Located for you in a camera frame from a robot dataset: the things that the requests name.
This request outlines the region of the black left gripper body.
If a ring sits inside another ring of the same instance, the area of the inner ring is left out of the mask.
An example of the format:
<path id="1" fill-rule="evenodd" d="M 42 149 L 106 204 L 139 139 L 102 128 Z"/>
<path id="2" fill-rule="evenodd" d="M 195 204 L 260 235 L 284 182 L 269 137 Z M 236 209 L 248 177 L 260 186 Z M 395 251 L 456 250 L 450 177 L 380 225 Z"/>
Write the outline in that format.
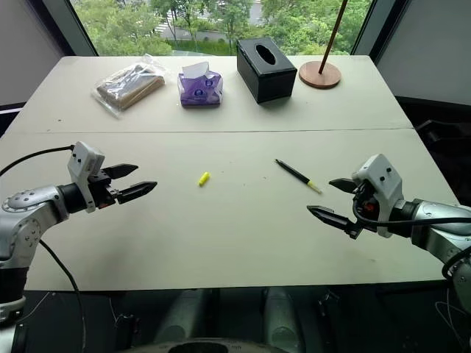
<path id="1" fill-rule="evenodd" d="M 118 167 L 100 169 L 88 177 L 88 188 L 97 208 L 102 209 L 116 203 L 120 191 L 111 186 L 113 179 L 118 178 Z"/>

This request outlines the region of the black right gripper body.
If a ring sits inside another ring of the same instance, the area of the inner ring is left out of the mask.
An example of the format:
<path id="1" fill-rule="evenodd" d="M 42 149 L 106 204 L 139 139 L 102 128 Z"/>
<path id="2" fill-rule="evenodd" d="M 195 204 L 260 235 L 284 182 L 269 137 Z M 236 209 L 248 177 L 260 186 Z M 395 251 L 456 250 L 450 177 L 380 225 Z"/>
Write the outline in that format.
<path id="1" fill-rule="evenodd" d="M 360 218 L 370 221 L 377 221 L 380 211 L 379 202 L 374 197 L 375 190 L 368 181 L 356 185 L 354 181 L 347 181 L 347 192 L 352 193 L 353 211 L 357 221 L 350 227 L 347 234 L 352 239 L 356 239 L 363 229 L 376 233 L 377 227 L 368 222 L 364 223 Z"/>

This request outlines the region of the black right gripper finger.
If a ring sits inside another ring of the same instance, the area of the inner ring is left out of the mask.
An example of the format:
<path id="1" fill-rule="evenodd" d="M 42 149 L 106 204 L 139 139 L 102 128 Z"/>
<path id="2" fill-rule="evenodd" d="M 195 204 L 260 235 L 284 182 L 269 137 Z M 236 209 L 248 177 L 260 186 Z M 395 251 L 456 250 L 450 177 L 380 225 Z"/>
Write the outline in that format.
<path id="1" fill-rule="evenodd" d="M 354 193 L 356 190 L 356 183 L 352 179 L 348 178 L 338 178 L 330 180 L 329 185 L 345 193 Z"/>
<path id="2" fill-rule="evenodd" d="M 316 206 L 316 205 L 308 205 L 307 210 L 318 218 L 321 222 L 340 229 L 342 231 L 347 231 L 347 228 L 350 225 L 350 220 L 347 217 L 342 215 L 338 215 L 334 213 L 333 210 L 323 207 L 323 206 Z"/>

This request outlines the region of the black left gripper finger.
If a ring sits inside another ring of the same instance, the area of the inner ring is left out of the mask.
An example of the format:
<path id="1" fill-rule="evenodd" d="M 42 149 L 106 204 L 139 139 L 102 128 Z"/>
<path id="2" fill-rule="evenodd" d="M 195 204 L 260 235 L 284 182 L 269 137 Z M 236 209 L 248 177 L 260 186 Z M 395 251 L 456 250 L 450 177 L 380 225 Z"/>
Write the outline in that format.
<path id="1" fill-rule="evenodd" d="M 150 193 L 157 186 L 157 182 L 139 182 L 129 188 L 120 190 L 117 194 L 119 204 L 124 204 L 132 200 L 138 199 Z"/>
<path id="2" fill-rule="evenodd" d="M 129 163 L 121 163 L 118 165 L 113 165 L 110 167 L 106 167 L 105 173 L 111 179 L 120 179 L 131 174 L 133 171 L 138 169 L 137 165 L 129 164 Z"/>

